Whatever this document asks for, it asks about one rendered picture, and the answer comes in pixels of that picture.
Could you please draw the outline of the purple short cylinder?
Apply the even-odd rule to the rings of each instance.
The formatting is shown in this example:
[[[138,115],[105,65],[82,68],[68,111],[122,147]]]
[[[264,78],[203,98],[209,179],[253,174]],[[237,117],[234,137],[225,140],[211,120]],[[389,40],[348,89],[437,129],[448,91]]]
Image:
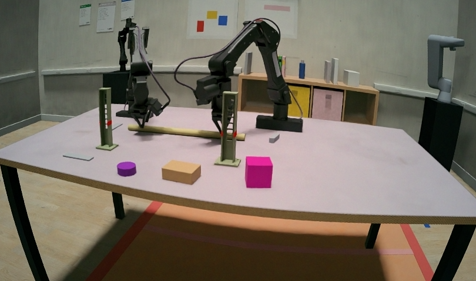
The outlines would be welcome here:
[[[117,164],[118,175],[133,176],[136,174],[136,164],[133,162],[121,162]]]

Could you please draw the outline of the tan rectangular block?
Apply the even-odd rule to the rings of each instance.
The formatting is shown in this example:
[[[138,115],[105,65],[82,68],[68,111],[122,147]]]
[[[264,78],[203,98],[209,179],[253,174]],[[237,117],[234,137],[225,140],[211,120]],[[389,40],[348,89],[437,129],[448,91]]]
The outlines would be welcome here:
[[[192,185],[201,176],[201,165],[171,160],[162,167],[162,179]]]

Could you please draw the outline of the magenta cube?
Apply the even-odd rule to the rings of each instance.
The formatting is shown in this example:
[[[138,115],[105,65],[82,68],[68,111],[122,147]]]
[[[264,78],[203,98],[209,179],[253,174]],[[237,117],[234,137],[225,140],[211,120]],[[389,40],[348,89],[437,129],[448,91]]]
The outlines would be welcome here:
[[[246,156],[246,188],[271,188],[272,174],[270,157]]]

